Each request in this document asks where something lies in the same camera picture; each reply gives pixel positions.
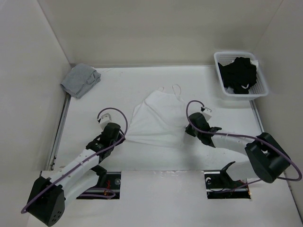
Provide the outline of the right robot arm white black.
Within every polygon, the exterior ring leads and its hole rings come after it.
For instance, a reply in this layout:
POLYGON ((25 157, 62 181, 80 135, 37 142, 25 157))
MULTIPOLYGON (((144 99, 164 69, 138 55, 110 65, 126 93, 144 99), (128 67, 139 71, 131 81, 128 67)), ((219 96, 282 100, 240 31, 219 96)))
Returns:
POLYGON ((237 180, 259 178, 273 183, 289 166, 289 156, 268 133, 262 133, 254 139, 231 137, 220 127, 210 127, 202 113, 191 114, 185 132, 197 137, 204 145, 224 148, 246 155, 248 160, 232 161, 223 168, 220 183, 231 187, 237 180))

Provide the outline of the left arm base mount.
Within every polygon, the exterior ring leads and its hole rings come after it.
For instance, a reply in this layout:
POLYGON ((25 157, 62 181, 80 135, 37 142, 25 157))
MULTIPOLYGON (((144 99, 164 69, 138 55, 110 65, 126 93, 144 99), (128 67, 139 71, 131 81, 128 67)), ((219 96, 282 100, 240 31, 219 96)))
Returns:
POLYGON ((120 199, 121 172, 108 172, 103 167, 92 170, 98 175, 97 184, 77 197, 78 200, 118 200, 120 199))

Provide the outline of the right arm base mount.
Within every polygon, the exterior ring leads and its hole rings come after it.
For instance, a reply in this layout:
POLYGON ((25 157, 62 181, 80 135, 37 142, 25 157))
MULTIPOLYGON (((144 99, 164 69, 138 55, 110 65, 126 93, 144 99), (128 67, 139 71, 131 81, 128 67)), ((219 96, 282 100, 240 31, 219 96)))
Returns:
POLYGON ((230 162, 220 170, 204 171, 206 196, 208 199, 250 199, 248 186, 236 189, 247 183, 247 180, 234 181, 227 174, 230 162))

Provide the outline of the white tank top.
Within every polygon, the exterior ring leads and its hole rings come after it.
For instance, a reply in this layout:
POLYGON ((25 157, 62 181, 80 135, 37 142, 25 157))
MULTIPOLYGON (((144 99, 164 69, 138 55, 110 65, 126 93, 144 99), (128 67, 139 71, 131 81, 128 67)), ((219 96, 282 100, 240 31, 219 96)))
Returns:
POLYGON ((178 84, 172 91, 165 93, 164 87, 159 87, 134 108, 127 141, 167 148, 184 146, 186 103, 178 84))

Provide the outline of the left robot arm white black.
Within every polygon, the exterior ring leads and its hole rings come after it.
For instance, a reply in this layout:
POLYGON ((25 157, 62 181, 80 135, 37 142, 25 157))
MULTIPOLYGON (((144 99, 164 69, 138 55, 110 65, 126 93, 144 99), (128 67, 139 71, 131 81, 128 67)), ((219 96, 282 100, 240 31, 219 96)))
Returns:
POLYGON ((21 212, 28 212, 48 227, 56 224, 73 200, 92 187, 105 186, 107 171, 99 164, 123 141, 120 125, 108 123, 66 167, 48 178, 40 176, 35 180, 21 212))

